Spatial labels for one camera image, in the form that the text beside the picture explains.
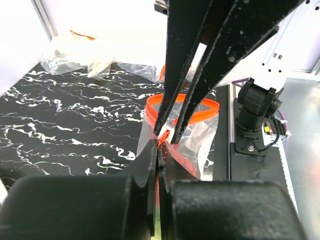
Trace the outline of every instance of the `black mount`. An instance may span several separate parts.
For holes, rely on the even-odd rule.
[[[234,100],[235,151],[246,155],[265,156],[266,152],[258,151],[254,145],[259,149],[263,148],[263,134],[260,131],[263,121],[265,118],[272,118],[281,106],[282,102],[278,97],[283,89],[276,93],[274,88],[266,90],[254,82],[254,79],[249,79]]]

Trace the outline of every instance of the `wire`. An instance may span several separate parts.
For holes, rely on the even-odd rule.
[[[272,121],[273,121],[273,123],[274,123],[274,127],[275,127],[275,130],[276,130],[276,137],[275,137],[275,140],[274,140],[273,142],[269,143],[267,146],[264,146],[264,148],[259,149],[259,148],[257,147],[257,145],[255,144],[255,142],[254,142],[254,141],[251,141],[251,142],[252,142],[252,145],[254,146],[254,148],[255,148],[256,150],[258,150],[258,152],[264,152],[264,151],[268,150],[271,146],[275,145],[275,144],[278,142],[279,138],[280,138],[279,126],[278,126],[278,123],[277,123],[277,121],[276,121],[276,119],[275,119],[274,116],[272,117]]]

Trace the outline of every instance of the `table surface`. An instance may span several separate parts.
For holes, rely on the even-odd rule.
[[[7,188],[24,176],[114,174],[136,158],[147,98],[163,85],[112,66],[95,80],[86,69],[51,75],[38,64],[0,98]]]

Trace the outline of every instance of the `plastic bag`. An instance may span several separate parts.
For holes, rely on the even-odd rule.
[[[152,66],[152,65],[134,64],[134,63],[118,63],[118,65],[126,72],[131,73],[133,75],[138,75],[154,83],[163,82],[165,80],[165,72],[166,72],[165,65]],[[238,69],[237,66],[235,66],[234,69],[230,71],[217,84],[217,87],[231,84],[232,81],[235,81],[238,79],[244,79],[245,78],[244,76],[250,76],[249,74],[242,74],[244,76],[240,76],[238,71],[235,72],[235,70]],[[191,66],[189,68],[188,73],[185,76],[185,80],[188,82],[191,82],[195,75],[195,72],[196,72],[196,68]]]
[[[103,51],[102,54],[101,49],[105,47],[99,38],[70,30],[52,39],[40,63],[52,75],[87,68],[89,77],[103,78],[110,73],[110,65],[115,58],[113,52],[105,54]]]
[[[138,142],[136,155],[138,156],[150,139],[156,139],[153,129],[162,101],[162,94],[148,98],[144,111],[143,123]],[[172,111],[166,122],[167,126],[174,129],[185,94],[179,94]],[[216,135],[219,120],[219,104],[210,99],[204,99],[196,108],[189,125],[186,127],[178,144],[170,144],[166,139],[164,142],[170,150],[174,159],[179,162],[193,176],[201,179],[208,179],[204,173],[205,163]]]

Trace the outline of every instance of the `black bracket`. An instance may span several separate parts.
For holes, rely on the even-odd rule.
[[[262,130],[250,132],[244,130],[237,124],[241,109],[242,105],[238,103],[238,98],[235,98],[233,102],[235,152],[238,154],[264,157],[267,151],[258,152],[252,144],[252,141],[254,141],[257,146],[264,146]]]

